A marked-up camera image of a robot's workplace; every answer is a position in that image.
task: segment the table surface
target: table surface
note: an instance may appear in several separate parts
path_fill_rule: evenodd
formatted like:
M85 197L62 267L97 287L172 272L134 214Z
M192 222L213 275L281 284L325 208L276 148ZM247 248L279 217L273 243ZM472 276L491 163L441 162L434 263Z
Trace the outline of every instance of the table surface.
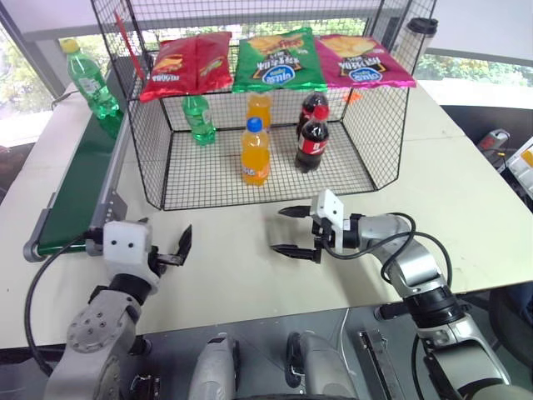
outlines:
M456 293L533 280L529 210L422 88L411 90L408 107L400 177L378 192L342 196L346 214L412 215L418 230L436 236L448 249ZM0 206L0 348L27 345L23 305L39 265L24 260L22 246L60 184L89 117L79 95L61 102ZM399 300L380 279L373 256L347 262L325 254L317 265L269 248L275 243L312 245L311 220L276 214L306 202L160 212L144 199L131 143L118 192L128 204L128 219L150 218L154 244L162 252L172 251L183 229L193 226L186 265L162 277L159 293L143 307L139 333ZM438 249L428 247L443 266ZM74 314L96 285L107 283L101 258L61 256L34 296L37 344L64 343Z

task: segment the orange juice bottle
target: orange juice bottle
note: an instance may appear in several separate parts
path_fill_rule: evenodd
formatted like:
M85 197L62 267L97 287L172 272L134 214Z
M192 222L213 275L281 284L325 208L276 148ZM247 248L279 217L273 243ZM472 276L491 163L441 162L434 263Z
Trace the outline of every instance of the orange juice bottle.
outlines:
M247 130L242 134L242 179L248 185L262 186L270 172L270 138L263 130L259 117L248 119Z
M260 118L263 129L270 132L270 107L272 97L269 93L250 93L248 95L248 113L247 120L253 117Z

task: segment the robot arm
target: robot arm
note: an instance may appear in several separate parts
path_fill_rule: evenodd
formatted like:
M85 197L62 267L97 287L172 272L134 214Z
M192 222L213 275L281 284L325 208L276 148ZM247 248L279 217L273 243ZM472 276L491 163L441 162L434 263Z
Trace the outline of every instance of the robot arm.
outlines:
M120 365L147 342L136 338L141 306L157 291L167 265L182 265L192 243L183 233L176 254L152 246L151 229L139 222L109 222L103 230L103 257L109 287L97 287L89 304L72 320L61 361L48 380L45 400L119 399Z
M476 394L483 392L486 396L487 392L500 391L502 387L504 396L505 390L514 390L508 386L511 381L503 365L471 316L459 307L427 248L412 239L402 252L391 258L408 239L409 225L392 214L376 217L352 214L349 220L343 221L340 230L336 218L342 209L341 201L326 190L312 201L310 207L281 210L280 214L289 217L309 215L313 218L316 248L301 249L286 244L272 248L288 257L317 263L323 248L339 258L350 259L350 256L340 254L339 243L343 248L359 248L360 252L373 254L382 264L389 264L386 274L416 324L426 351L424 361L431 381L442 398L476 399L480 398ZM375 247L392 236L397 238Z

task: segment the wire cage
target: wire cage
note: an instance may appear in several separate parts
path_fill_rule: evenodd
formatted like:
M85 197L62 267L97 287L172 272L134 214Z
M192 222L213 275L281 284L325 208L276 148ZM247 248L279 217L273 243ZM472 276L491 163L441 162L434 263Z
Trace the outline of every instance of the wire cage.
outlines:
M147 201L177 210L308 198L324 188L337 194L371 192L398 178L409 89L329 89L330 139L321 166L294 167L296 124L308 92L272 92L271 175L262 187L241 177L240 138L245 93L205 94L217 140L198 146L182 112L182 98L139 101L144 82L131 55L149 76L158 43L198 33L232 32L228 59L235 73L238 41L311 27L315 35L372 36L409 71L423 35L406 30L412 18L430 18L435 0L92 0L98 25L123 94ZM362 95L353 101L357 94Z

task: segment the bottle cap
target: bottle cap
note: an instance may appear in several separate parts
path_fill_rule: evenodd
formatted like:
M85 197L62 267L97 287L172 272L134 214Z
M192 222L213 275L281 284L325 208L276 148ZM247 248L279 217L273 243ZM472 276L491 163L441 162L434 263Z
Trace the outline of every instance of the bottle cap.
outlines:
M407 27L414 33L423 33L425 35L434 35L439 22L436 19L429 18L412 18Z
M319 121L325 121L329 114L330 114L329 107L321 105L321 104L316 106L315 111L313 111L313 117L318 119Z
M247 129L250 132L260 132L263 129L263 123L260 118L254 117L248 119Z
M61 45L61 49L63 50L63 52L66 54L75 53L80 49L74 39L65 39L62 40L59 44Z

